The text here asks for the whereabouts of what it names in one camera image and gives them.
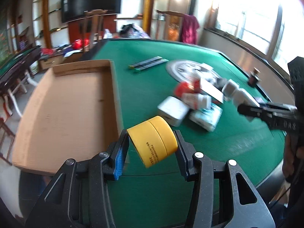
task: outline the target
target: window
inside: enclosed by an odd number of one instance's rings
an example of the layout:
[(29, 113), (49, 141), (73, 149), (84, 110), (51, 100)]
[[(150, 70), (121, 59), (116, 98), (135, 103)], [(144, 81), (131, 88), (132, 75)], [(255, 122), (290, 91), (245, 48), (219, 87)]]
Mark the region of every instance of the window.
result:
[(282, 0), (283, 34), (274, 61), (287, 73), (287, 63), (304, 57), (304, 9), (299, 0)]
[(216, 28), (266, 54), (276, 24), (279, 0), (216, 0)]

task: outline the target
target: green table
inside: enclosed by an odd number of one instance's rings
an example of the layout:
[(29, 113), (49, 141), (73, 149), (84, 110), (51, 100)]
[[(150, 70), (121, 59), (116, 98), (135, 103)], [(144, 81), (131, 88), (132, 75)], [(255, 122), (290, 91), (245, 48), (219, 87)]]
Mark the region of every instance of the green table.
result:
[[(265, 98), (247, 85), (247, 77), (229, 59), (217, 51), (180, 43), (155, 40), (112, 39), (101, 42), (87, 59), (112, 59), (115, 63), (123, 125), (130, 128), (157, 114), (157, 106), (173, 95), (177, 85), (166, 71), (165, 64), (139, 74), (128, 65), (155, 56), (168, 60), (187, 59), (206, 63), (223, 78), (233, 79), (254, 97)], [(214, 132), (207, 132), (188, 118), (179, 129), (185, 141), (194, 145), (212, 160), (235, 159), (257, 186), (281, 162), (284, 134), (270, 131), (259, 119), (249, 122), (238, 114), (231, 102), (220, 105), (222, 116)], [(175, 155), (146, 169), (133, 145), (128, 151), (122, 176), (108, 182), (112, 211), (117, 228), (155, 228), (186, 220), (193, 183), (181, 176)], [(218, 207), (215, 190), (215, 209)]]
[(8, 61), (2, 63), (0, 66), (0, 76), (4, 75), (12, 66), (14, 66), (23, 56), (27, 55), (30, 53), (32, 49), (25, 50), (22, 53), (14, 55), (12, 58), (10, 58)]

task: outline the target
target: bottle cap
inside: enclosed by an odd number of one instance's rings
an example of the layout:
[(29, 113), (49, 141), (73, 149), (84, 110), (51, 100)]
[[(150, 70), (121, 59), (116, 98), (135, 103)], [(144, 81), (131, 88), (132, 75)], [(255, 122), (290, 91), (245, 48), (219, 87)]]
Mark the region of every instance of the bottle cap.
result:
[(257, 68), (254, 68), (254, 69), (253, 69), (253, 73), (254, 73), (255, 75), (258, 75), (258, 74), (260, 73), (260, 71), (259, 71)]
[(235, 83), (232, 79), (230, 79), (223, 87), (222, 89), (222, 93), (228, 97), (228, 98), (232, 98), (233, 93), (235, 92), (235, 90), (239, 89), (239, 84)]

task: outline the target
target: wooden pillar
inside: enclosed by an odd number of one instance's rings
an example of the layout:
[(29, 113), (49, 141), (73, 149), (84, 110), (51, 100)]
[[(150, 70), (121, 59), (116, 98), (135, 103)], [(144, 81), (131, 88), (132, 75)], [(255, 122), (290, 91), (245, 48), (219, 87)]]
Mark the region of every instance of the wooden pillar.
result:
[(52, 43), (49, 29), (49, 0), (42, 0), (42, 23), (45, 46), (51, 49)]
[(154, 0), (144, 0), (144, 5), (143, 5), (142, 28), (148, 35), (150, 35), (150, 31), (151, 31), (153, 3)]

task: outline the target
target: cardboard tray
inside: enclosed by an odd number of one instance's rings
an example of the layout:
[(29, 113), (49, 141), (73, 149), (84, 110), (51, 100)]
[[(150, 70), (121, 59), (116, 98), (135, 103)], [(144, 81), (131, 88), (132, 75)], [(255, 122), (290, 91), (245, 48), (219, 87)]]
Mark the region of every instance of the cardboard tray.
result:
[(13, 165), (54, 175), (69, 158), (91, 159), (122, 130), (113, 62), (90, 60), (50, 68), (19, 123)]

